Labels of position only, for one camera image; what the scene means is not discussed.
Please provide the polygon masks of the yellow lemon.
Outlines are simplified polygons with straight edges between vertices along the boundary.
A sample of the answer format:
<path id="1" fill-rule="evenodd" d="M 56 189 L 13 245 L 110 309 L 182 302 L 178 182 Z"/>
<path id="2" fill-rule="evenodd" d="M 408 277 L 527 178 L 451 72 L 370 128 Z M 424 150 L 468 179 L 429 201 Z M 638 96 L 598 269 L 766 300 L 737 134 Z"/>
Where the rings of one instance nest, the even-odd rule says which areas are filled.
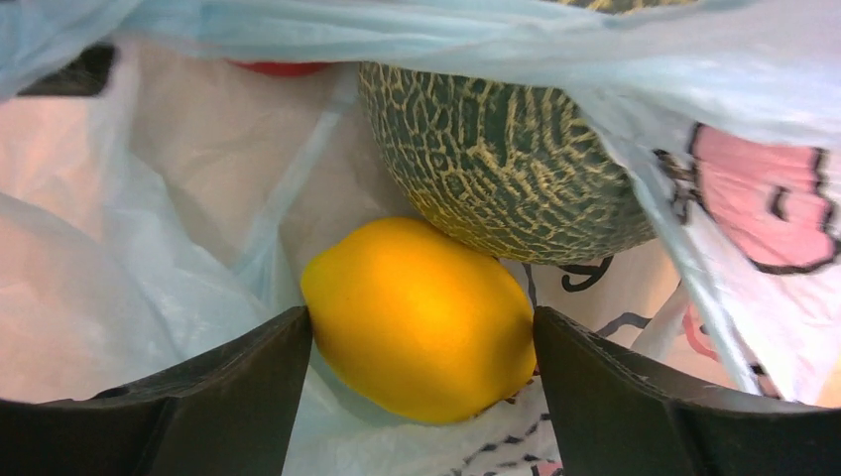
<path id="1" fill-rule="evenodd" d="M 328 366 L 393 414 L 464 421 L 533 375 L 533 311 L 520 285 L 424 221 L 358 228 L 306 265 L 300 288 Z"/>

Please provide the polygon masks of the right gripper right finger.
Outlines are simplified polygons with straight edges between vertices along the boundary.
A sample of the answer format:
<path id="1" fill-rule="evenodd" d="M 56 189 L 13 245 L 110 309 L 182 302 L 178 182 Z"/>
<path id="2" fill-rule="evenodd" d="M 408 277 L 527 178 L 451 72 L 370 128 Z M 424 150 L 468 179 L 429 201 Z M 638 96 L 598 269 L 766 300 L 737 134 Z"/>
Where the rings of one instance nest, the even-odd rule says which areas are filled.
<path id="1" fill-rule="evenodd" d="M 547 307 L 534 341 L 569 476 L 837 476 L 840 413 L 742 393 L 605 339 Z"/>

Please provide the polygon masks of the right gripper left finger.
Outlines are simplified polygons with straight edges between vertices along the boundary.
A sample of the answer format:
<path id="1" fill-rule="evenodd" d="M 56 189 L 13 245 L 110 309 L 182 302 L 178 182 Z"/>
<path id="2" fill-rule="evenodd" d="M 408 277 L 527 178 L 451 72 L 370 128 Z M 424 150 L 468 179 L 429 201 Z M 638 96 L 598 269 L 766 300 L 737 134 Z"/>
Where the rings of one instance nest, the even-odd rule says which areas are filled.
<path id="1" fill-rule="evenodd" d="M 279 475 L 311 346 L 304 307 L 85 401 L 1 404 L 5 475 Z"/>

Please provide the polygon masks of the red apple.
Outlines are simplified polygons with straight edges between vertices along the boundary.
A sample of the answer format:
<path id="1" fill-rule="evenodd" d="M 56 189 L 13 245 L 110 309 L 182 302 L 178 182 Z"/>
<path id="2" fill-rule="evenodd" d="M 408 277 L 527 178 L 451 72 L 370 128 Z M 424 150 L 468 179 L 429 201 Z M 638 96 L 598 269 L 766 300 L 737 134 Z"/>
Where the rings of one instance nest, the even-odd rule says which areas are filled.
<path id="1" fill-rule="evenodd" d="M 330 66 L 330 63 L 326 62 L 243 62 L 230 60 L 229 63 L 270 77 L 304 77 L 316 74 Z"/>

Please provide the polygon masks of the light blue plastic bag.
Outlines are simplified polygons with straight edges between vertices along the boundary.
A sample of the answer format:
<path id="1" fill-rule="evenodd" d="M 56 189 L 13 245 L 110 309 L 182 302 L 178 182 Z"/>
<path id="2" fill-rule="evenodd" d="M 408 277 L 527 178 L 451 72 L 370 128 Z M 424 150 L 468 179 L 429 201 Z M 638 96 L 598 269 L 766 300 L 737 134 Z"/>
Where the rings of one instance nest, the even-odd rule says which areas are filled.
<path id="1" fill-rule="evenodd" d="M 243 62 L 326 62 L 270 77 Z M 656 236 L 585 263 L 499 258 L 389 174 L 363 62 L 556 88 Z M 306 265 L 424 221 L 530 301 L 668 367 L 807 406 L 840 358 L 836 1 L 5 1 L 1 404 L 85 401 L 306 309 L 279 475 L 567 475 L 536 366 L 467 420 L 388 412 L 313 336 Z"/>

